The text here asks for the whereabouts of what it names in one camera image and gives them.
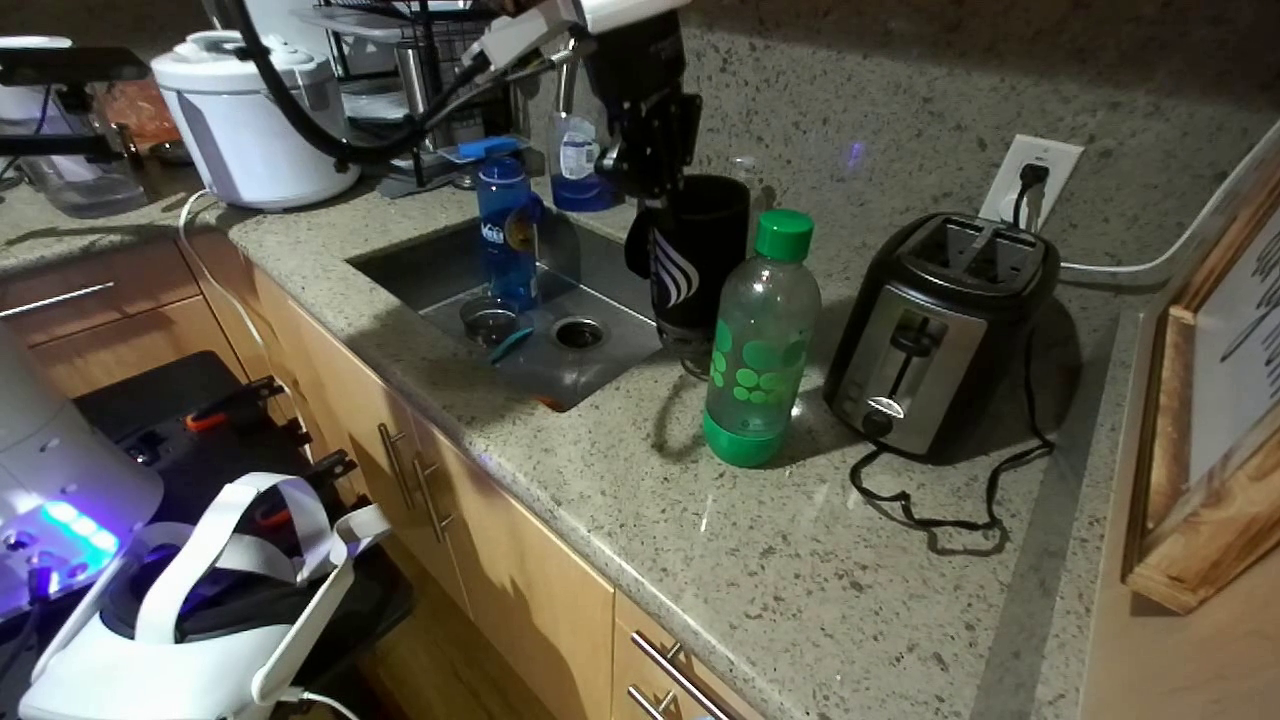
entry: wooden cabinet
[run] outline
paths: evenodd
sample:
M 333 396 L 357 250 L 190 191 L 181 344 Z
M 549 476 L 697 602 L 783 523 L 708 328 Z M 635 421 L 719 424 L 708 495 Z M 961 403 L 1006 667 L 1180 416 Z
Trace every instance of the wooden cabinet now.
M 387 699 L 404 717 L 606 717 L 610 590 L 228 241 L 198 235 L 197 255 L 243 364 L 282 377 L 395 527 L 418 609 L 368 658 Z
M 238 374 L 198 284 L 169 241 L 4 278 L 0 318 L 68 396 L 190 354 L 215 354 Z
M 652 618 L 614 598 L 614 720 L 749 720 L 756 717 L 719 675 L 685 654 Z

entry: cup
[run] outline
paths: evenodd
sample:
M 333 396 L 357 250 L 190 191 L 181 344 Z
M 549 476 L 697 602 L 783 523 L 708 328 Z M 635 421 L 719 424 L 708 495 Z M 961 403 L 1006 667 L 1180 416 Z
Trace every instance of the cup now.
M 685 178 L 669 209 L 642 209 L 628 235 L 628 267 L 646 278 L 659 344 L 708 374 L 719 287 L 749 255 L 752 191 L 730 178 Z

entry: green bottle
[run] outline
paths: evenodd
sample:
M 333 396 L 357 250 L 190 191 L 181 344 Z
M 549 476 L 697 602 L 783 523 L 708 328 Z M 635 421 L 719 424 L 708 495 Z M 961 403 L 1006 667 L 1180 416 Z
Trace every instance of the green bottle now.
M 792 403 L 821 318 L 821 287 L 802 267 L 813 217 L 768 209 L 756 222 L 756 254 L 723 282 L 705 440 L 728 466 L 780 459 Z

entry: blue bottle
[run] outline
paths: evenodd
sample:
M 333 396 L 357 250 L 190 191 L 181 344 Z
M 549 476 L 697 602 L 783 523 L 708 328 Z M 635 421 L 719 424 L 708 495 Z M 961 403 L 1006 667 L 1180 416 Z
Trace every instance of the blue bottle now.
M 495 306 L 536 309 L 536 223 L 541 197 L 512 153 L 486 153 L 477 172 L 482 278 Z

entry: water bottle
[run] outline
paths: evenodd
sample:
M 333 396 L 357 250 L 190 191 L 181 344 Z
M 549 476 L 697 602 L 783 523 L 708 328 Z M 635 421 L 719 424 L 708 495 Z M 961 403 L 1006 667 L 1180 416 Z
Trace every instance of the water bottle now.
M 512 153 L 486 153 L 477 172 L 481 244 L 491 306 L 536 309 L 536 223 L 545 204 Z
M 770 466 L 792 430 L 821 287 L 802 267 L 813 222 L 768 209 L 756 222 L 756 255 L 723 282 L 705 440 L 728 466 Z

